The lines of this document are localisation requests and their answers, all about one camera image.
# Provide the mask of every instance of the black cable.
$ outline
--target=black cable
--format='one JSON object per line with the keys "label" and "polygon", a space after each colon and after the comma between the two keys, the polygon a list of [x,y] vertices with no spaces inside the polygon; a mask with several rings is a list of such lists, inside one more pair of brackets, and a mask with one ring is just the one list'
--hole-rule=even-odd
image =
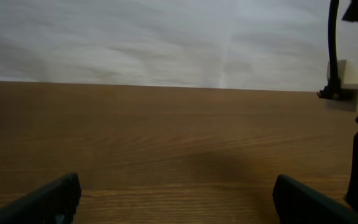
{"label": "black cable", "polygon": [[328,14],[328,52],[329,52],[329,76],[331,83],[339,82],[338,64],[336,57],[336,16],[339,0],[331,0]]}

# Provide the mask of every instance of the white sheet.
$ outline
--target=white sheet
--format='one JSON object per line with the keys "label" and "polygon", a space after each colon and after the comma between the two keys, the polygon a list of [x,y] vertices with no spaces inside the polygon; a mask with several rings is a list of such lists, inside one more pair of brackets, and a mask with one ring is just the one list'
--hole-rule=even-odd
{"label": "white sheet", "polygon": [[[316,91],[326,84],[328,6],[0,0],[0,80]],[[358,66],[358,24],[339,22],[338,54]]]}

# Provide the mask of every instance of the wrinkled white fabric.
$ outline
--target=wrinkled white fabric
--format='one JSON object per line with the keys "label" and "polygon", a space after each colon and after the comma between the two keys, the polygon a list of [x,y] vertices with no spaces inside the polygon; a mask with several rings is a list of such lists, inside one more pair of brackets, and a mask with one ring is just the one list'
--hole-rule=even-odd
{"label": "wrinkled white fabric", "polygon": [[[349,1],[341,1],[339,17]],[[316,91],[329,0],[0,0],[0,80]],[[356,62],[358,24],[338,22]]]}

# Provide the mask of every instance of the wood grain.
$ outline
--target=wood grain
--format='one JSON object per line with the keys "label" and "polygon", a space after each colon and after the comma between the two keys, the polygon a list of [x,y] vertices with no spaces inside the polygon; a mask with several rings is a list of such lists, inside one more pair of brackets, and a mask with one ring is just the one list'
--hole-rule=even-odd
{"label": "wood grain", "polygon": [[0,207],[73,171],[75,223],[278,223],[278,174],[342,199],[355,116],[315,93],[0,82]]}

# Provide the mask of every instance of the brown wooden surface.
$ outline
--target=brown wooden surface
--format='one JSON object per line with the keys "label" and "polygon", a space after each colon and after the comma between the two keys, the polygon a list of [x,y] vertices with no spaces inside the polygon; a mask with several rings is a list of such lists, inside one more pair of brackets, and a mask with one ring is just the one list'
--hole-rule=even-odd
{"label": "brown wooden surface", "polygon": [[0,207],[74,171],[75,223],[278,223],[278,174],[343,197],[355,116],[315,93],[0,82]]}

